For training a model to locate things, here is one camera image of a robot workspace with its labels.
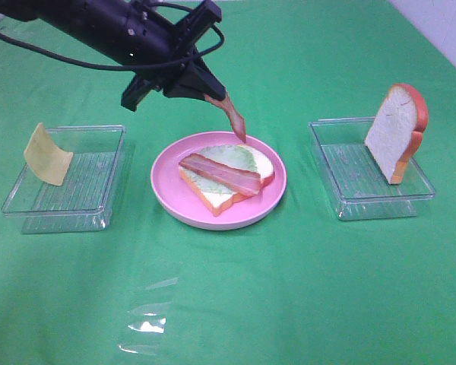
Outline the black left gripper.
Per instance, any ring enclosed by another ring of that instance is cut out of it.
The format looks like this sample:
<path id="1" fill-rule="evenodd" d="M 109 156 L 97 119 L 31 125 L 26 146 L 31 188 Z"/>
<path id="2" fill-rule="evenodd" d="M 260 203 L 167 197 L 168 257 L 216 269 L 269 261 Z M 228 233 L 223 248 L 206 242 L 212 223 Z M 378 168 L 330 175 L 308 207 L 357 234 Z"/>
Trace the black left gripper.
<path id="1" fill-rule="evenodd" d="M 131 111 L 152 90 L 168 98 L 222 100 L 225 87 L 204 64 L 196 42 L 221 20 L 220 8 L 203 1 L 173 24 L 150 1 L 69 1 L 66 30 L 121 65 L 140 66 L 123 91 Z"/>

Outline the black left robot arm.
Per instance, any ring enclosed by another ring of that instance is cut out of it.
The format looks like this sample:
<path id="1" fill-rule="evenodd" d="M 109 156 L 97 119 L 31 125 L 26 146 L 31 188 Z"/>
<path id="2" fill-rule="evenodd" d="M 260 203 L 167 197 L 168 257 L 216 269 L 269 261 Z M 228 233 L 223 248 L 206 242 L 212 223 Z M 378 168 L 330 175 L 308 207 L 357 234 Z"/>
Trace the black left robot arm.
<path id="1" fill-rule="evenodd" d="M 159 1 L 0 1 L 0 14 L 41 19 L 104 54 L 115 71 L 133 71 L 121 105 L 135 111 L 152 90 L 166 97 L 224 100 L 226 89 L 205 65 L 197 41 L 216 30 L 222 11 L 213 1 L 187 8 L 173 23 Z"/>

